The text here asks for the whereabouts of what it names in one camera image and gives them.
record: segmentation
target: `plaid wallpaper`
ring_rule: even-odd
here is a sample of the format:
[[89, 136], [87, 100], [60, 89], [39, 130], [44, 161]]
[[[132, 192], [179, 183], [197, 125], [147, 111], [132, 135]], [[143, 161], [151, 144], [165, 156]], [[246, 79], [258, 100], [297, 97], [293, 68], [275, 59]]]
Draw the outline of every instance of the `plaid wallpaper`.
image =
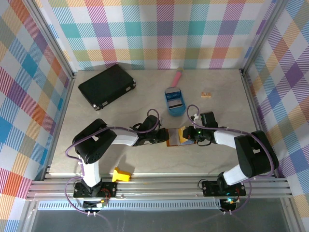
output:
[[36, 2], [77, 70], [221, 69], [240, 67], [271, 0]]
[[271, 14], [272, 14], [272, 12], [273, 12], [273, 10], [274, 10], [274, 8], [275, 8], [275, 5], [276, 5], [276, 2], [277, 2], [277, 1], [278, 1], [278, 0], [271, 0], [271, 4], [269, 5], [269, 7], [268, 7], [268, 9], [267, 9], [267, 11], [266, 11], [266, 13], [265, 13], [265, 15], [264, 15], [264, 17], [263, 17], [263, 20], [262, 20], [260, 26], [258, 27], [258, 29], [257, 29], [257, 31], [256, 31], [256, 33], [255, 33], [255, 35], [254, 35], [253, 40], [251, 41], [250, 47], [248, 48], [247, 53], [246, 53], [246, 55], [245, 55], [245, 58], [244, 58], [244, 60], [242, 61], [242, 66], [241, 66], [241, 67], [244, 67], [244, 66], [245, 66], [245, 64], [246, 64], [246, 62], [247, 62], [247, 60], [248, 60], [250, 54], [251, 54], [252, 51], [253, 51], [254, 46], [256, 45], [257, 41], [258, 41], [259, 38], [260, 38], [261, 32], [263, 31], [264, 27], [266, 26], [267, 20], [269, 19], [269, 17], [271, 16]]
[[249, 75], [263, 128], [309, 231], [309, 1], [289, 1]]
[[0, 1], [0, 231], [40, 176], [69, 79], [22, 0]]

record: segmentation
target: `black hard case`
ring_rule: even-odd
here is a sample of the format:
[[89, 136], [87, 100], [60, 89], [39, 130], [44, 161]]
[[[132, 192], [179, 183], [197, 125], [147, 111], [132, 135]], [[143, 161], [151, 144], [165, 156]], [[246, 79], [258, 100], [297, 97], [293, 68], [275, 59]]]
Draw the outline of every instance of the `black hard case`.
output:
[[92, 107], [100, 110], [135, 86], [135, 80], [116, 64], [83, 82], [78, 88]]

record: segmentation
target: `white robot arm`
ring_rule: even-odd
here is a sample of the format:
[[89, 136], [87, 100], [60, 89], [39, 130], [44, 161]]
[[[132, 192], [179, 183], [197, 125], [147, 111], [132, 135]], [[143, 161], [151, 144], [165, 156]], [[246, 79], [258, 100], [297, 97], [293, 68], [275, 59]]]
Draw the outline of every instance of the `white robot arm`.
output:
[[[152, 128], [157, 118], [151, 117], [147, 117], [142, 124], [138, 124], [138, 129], [133, 128], [140, 131]], [[201, 119], [204, 127], [218, 127], [213, 112], [201, 114]], [[102, 119], [95, 120], [74, 138], [73, 143], [104, 127], [106, 127], [106, 124]], [[278, 159], [264, 132], [255, 131], [252, 134], [265, 145], [272, 156], [274, 167], [277, 168], [279, 165]], [[183, 137], [197, 142], [208, 140], [210, 141], [209, 144], [226, 145], [236, 149], [239, 164], [218, 176], [217, 182], [222, 191], [248, 178], [270, 171], [269, 159], [264, 150], [248, 135], [225, 130], [196, 129], [190, 126], [183, 131]], [[97, 139], [90, 138], [78, 144], [75, 147], [75, 151], [79, 154], [83, 163], [84, 183], [88, 188], [92, 188], [100, 183], [101, 178], [98, 170], [98, 161], [110, 145], [123, 144], [138, 146], [143, 145], [146, 141], [154, 144], [164, 142], [168, 139], [169, 136], [165, 128], [159, 128], [159, 130], [154, 130], [146, 134], [137, 134], [125, 130], [106, 130], [98, 134]]]
[[[218, 123], [214, 118], [213, 112], [201, 114], [201, 120], [205, 128], [218, 128]], [[279, 162], [265, 133], [258, 130], [252, 132], [252, 135], [257, 137], [266, 147], [274, 163], [274, 168], [276, 169]], [[213, 143], [236, 149], [239, 164], [219, 174], [218, 185], [222, 189], [270, 171], [270, 163], [265, 151], [249, 135], [227, 130], [208, 130], [190, 126], [183, 131], [183, 137], [197, 141], [197, 144], [204, 140], [208, 140], [210, 143], [207, 145]]]

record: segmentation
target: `yellow object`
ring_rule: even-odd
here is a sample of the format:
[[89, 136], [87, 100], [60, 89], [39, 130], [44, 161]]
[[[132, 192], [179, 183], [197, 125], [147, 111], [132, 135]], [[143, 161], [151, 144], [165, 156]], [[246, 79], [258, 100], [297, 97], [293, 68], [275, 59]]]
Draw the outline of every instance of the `yellow object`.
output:
[[178, 129], [179, 134], [179, 142], [182, 144], [184, 142], [187, 142], [188, 140], [186, 138], [183, 138], [183, 130], [185, 129], [185, 126]]
[[115, 182], [116, 180], [129, 181], [130, 178], [131, 178], [131, 173], [120, 171], [118, 168], [115, 168], [112, 174], [113, 182]]

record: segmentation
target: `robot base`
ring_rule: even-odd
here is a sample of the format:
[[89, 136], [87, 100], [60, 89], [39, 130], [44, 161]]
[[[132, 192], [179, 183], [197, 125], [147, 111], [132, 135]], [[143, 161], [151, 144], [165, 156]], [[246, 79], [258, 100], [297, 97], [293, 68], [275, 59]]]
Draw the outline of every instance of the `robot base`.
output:
[[117, 192], [116, 182], [99, 182], [92, 188], [84, 181], [74, 184], [74, 198], [110, 198], [115, 197]]
[[217, 181], [203, 181], [203, 195], [204, 197], [215, 197], [215, 196], [226, 196], [226, 197], [238, 197], [238, 196], [246, 196], [246, 189], [241, 184], [235, 184], [228, 186], [224, 190], [220, 190]]

